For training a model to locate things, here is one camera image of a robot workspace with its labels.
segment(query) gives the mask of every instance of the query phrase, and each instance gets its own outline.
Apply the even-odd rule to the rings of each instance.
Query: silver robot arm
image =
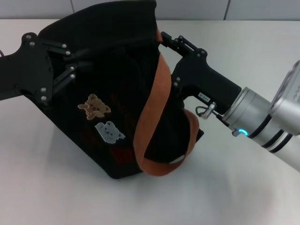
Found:
[[[300,148],[284,148],[300,134],[300,61],[285,77],[270,103],[245,88],[222,120],[232,134],[244,134],[300,172]]]

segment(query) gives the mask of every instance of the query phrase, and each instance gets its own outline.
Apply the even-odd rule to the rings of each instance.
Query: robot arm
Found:
[[[281,155],[280,158],[294,168],[300,168],[300,156],[278,154],[294,135],[300,134],[299,61],[287,74],[274,100],[269,102],[249,88],[242,90],[211,69],[206,62],[207,52],[183,36],[174,40],[164,32],[162,36],[164,46],[183,56],[172,75],[178,98],[196,97],[208,106],[202,113],[196,109],[203,119],[214,113],[232,130],[233,136],[244,134],[269,152]]]

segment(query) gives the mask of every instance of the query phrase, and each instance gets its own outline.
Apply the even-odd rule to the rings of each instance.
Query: red patch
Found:
[[[111,147],[109,151],[119,164],[134,162],[131,148]]]

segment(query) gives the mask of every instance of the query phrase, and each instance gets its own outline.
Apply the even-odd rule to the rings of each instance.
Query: orange strap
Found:
[[[192,151],[196,143],[199,130],[199,121],[194,114],[184,110],[190,123],[190,140],[184,158],[176,163],[157,163],[144,157],[146,149],[151,141],[165,104],[171,92],[171,72],[163,56],[160,54],[157,70],[148,101],[142,111],[136,126],[133,145],[137,163],[141,170],[154,176],[166,175],[179,167],[186,156]]]
[[[158,41],[159,43],[162,43],[162,42],[163,42],[163,37],[161,36],[159,30],[157,30],[156,38],[157,38],[157,41]]]

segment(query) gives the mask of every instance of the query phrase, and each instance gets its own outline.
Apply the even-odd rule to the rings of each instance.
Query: bolt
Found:
[[[206,51],[202,50],[201,51],[201,55],[205,56],[206,55]]]

